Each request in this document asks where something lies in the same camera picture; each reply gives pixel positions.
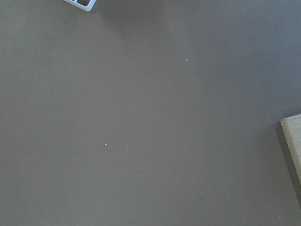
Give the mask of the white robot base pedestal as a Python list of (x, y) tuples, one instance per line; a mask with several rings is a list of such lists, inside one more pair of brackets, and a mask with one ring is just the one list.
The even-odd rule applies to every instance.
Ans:
[(96, 0), (64, 0), (64, 1), (86, 12), (90, 12), (94, 4), (96, 3)]

